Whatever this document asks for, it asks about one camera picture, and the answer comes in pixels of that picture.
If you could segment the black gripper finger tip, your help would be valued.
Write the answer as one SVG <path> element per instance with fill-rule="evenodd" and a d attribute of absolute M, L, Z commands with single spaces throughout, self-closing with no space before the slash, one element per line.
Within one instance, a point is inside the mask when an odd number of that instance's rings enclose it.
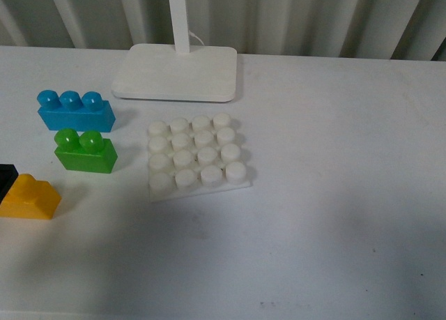
<path fill-rule="evenodd" d="M 18 175 L 14 165 L 0 164 L 0 201 L 3 201 Z"/>

